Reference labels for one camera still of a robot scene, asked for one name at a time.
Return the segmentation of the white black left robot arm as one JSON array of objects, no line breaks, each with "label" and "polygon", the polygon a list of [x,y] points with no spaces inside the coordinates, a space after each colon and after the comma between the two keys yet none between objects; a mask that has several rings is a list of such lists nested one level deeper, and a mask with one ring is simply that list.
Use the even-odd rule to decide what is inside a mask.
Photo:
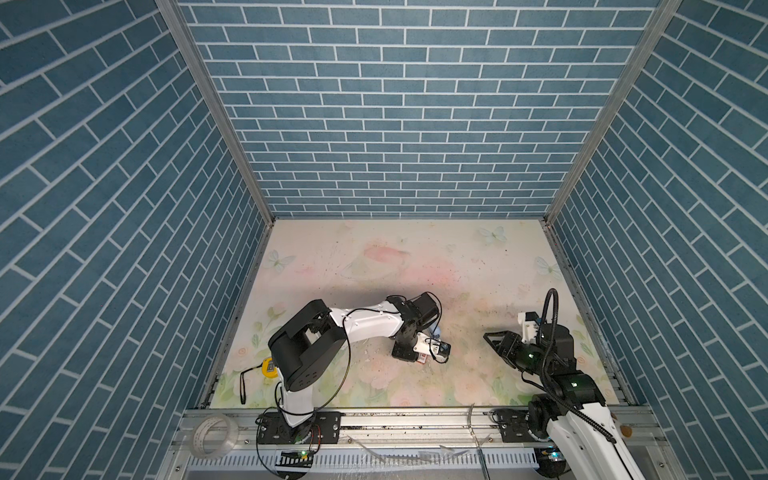
[{"label": "white black left robot arm", "polygon": [[351,309],[330,308],[320,299],[309,302],[268,341],[279,379],[276,408],[283,421],[295,428],[313,418],[319,407],[312,386],[343,346],[388,338],[395,359],[447,362],[451,345],[441,338],[441,319],[442,304],[430,292],[414,298],[389,295],[376,305]]}]

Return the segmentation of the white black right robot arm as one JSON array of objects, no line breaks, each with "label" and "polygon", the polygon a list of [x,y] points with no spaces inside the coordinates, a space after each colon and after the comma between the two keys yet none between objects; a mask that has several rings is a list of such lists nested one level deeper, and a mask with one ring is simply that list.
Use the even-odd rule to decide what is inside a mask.
[{"label": "white black right robot arm", "polygon": [[591,376],[577,368],[573,337],[554,322],[524,321],[523,331],[489,332],[483,339],[521,374],[535,374],[541,393],[528,403],[529,435],[550,442],[536,452],[537,473],[558,479],[643,479]]}]

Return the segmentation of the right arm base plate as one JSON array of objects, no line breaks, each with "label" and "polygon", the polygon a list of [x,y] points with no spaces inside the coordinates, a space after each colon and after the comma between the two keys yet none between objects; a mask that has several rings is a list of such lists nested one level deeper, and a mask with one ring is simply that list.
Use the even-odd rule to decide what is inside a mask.
[{"label": "right arm base plate", "polygon": [[497,408],[490,411],[489,417],[498,429],[503,443],[538,442],[530,432],[527,409]]}]

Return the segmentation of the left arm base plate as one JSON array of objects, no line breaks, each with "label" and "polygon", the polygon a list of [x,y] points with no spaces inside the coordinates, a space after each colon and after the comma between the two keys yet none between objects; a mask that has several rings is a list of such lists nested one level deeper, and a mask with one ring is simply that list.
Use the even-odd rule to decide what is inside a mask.
[{"label": "left arm base plate", "polygon": [[341,419],[341,412],[320,411],[298,426],[291,427],[282,413],[265,411],[258,420],[257,440],[265,445],[337,444]]}]

